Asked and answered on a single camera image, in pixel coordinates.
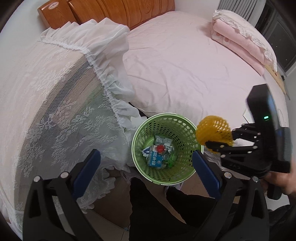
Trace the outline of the person right hand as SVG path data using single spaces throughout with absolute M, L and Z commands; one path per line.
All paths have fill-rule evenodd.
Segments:
M 261 185 L 266 191 L 269 184 L 273 184 L 281 188 L 283 194 L 295 198 L 295 172 L 279 173 L 269 172 L 261 180 Z

